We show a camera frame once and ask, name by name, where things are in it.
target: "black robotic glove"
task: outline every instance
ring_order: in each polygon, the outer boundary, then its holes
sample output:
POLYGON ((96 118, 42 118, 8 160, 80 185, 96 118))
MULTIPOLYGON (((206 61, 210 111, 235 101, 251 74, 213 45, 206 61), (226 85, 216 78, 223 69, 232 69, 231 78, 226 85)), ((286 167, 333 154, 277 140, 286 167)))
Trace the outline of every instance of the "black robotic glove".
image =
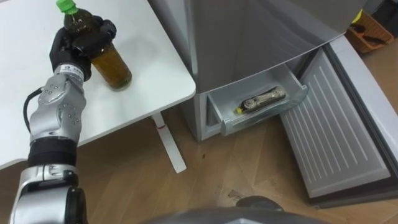
POLYGON ((73 41, 65 28, 58 30, 50 51, 52 70, 54 71, 61 64, 70 63, 83 70, 85 81, 87 81, 91 77, 90 60, 74 48, 73 41))
POLYGON ((52 70, 60 64, 72 63, 83 70, 85 81, 91 77, 89 57, 101 52, 116 36, 116 26, 108 19, 94 16, 98 32, 90 32, 74 39, 65 28, 61 28, 53 41, 50 51, 52 70))
POLYGON ((94 16, 98 31, 90 32, 79 36, 72 43, 72 46, 89 58, 99 55, 116 36, 116 26, 109 20, 102 20, 100 16, 94 16))

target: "gray refrigerator panel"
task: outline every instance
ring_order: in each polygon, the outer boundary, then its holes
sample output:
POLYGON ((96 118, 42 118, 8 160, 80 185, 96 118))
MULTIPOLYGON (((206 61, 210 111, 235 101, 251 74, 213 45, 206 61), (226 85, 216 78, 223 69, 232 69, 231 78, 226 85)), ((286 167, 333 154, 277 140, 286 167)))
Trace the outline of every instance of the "gray refrigerator panel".
POLYGON ((365 1, 149 0, 191 69, 198 93, 267 70, 335 39, 365 1))
POLYGON ((281 117, 311 198, 390 177, 321 49, 301 82, 308 95, 281 117))
POLYGON ((307 98, 281 118, 310 203, 396 197, 398 116, 345 37, 320 49, 300 81, 307 98))

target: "white table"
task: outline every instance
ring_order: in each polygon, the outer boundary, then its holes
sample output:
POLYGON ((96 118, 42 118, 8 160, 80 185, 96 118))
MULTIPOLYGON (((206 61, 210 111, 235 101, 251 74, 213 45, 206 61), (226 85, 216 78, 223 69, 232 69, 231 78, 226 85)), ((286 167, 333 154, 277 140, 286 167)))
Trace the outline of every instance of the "white table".
MULTIPOLYGON (((114 44, 133 74, 129 88, 114 92, 93 68, 92 78, 84 85, 87 106, 79 145, 152 116, 176 172, 183 171, 185 164, 160 112, 191 98, 195 83, 148 2, 77 3, 116 24, 114 44)), ((27 159, 29 133, 22 118, 23 102, 52 75, 48 53, 62 22, 55 1, 0 3, 0 169, 27 159)), ((34 99, 28 113, 36 107, 34 99)))

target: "orange basket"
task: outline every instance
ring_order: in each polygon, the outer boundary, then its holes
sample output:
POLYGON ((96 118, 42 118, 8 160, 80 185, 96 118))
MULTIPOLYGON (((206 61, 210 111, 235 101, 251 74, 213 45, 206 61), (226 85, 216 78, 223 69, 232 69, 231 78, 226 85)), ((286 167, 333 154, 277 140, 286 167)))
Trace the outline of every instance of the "orange basket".
POLYGON ((394 40, 392 34, 365 12, 362 13, 361 18, 355 24, 364 26, 366 28, 365 33, 359 34, 354 29, 348 28, 345 36, 358 52, 364 54, 384 46, 384 44, 368 42, 363 38, 364 35, 384 40, 386 44, 390 44, 394 40))

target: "black cable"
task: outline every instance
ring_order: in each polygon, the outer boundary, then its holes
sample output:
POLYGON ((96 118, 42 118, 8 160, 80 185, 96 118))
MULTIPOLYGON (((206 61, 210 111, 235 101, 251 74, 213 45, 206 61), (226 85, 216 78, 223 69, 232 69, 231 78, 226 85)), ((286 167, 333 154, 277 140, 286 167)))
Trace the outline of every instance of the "black cable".
POLYGON ((42 88, 40 87, 37 90, 35 90, 33 93, 29 94, 24 103, 24 121, 25 121, 26 128, 29 132, 30 132, 30 124, 29 124, 29 120, 27 119, 27 106, 29 105, 29 101, 31 99, 33 99, 35 96, 37 96, 41 93, 42 93, 42 88))

